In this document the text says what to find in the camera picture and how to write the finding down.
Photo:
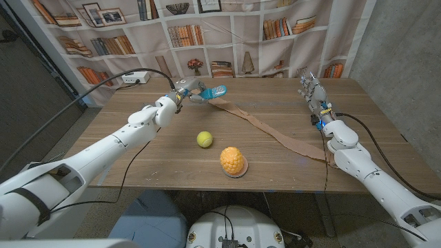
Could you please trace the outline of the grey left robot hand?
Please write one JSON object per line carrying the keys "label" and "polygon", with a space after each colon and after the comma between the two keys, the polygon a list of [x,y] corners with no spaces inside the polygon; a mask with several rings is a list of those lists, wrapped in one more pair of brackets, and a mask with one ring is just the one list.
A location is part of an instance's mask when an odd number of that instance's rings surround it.
{"label": "grey left robot hand", "polygon": [[198,78],[183,78],[174,83],[174,94],[176,104],[179,105],[185,97],[189,97],[193,103],[207,103],[209,100],[199,94],[193,94],[192,90],[206,90],[205,84]]}

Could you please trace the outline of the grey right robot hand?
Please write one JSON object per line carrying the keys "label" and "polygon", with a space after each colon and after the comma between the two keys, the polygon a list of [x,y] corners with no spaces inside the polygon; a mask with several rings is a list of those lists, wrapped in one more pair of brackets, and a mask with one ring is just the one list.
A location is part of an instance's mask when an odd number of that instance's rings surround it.
{"label": "grey right robot hand", "polygon": [[320,129],[326,124],[335,120],[335,116],[331,110],[331,103],[327,97],[325,88],[321,85],[318,78],[312,72],[310,77],[301,76],[300,83],[303,87],[298,93],[308,103],[308,107],[312,112],[311,122],[313,125],[320,125]]}

